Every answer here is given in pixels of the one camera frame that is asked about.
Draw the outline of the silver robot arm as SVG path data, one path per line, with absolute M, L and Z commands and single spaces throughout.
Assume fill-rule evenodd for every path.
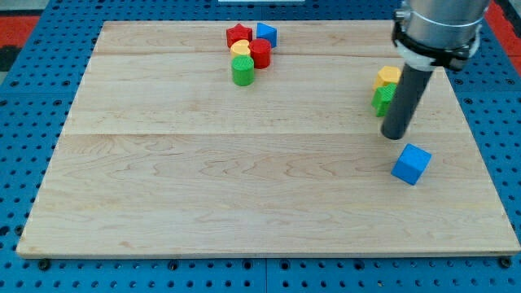
M 404 0 L 394 11 L 392 41 L 421 72 L 462 70 L 477 52 L 489 0 Z

